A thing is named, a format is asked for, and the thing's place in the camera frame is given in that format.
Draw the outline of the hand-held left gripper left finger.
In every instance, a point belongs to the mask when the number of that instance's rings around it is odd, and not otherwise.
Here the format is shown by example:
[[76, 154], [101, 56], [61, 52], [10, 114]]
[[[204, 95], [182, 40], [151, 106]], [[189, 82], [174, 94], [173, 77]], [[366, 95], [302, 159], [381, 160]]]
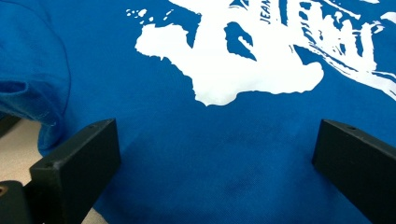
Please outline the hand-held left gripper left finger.
[[114, 119], [86, 126], [30, 168], [36, 224], [81, 224], [120, 167]]

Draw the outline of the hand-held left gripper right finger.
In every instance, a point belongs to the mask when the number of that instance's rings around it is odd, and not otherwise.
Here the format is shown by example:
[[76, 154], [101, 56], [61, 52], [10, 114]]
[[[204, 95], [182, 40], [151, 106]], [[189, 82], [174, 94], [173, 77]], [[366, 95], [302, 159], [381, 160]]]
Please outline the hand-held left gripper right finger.
[[396, 224], [396, 147], [324, 119], [312, 164], [373, 224]]

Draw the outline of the blue printed t-shirt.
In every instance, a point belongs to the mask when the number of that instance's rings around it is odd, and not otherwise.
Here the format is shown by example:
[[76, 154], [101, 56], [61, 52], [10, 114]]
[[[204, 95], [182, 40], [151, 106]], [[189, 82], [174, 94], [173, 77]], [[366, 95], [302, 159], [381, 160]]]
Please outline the blue printed t-shirt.
[[369, 224], [311, 158], [396, 146], [396, 0], [0, 0], [0, 111], [42, 154], [116, 120], [109, 224]]

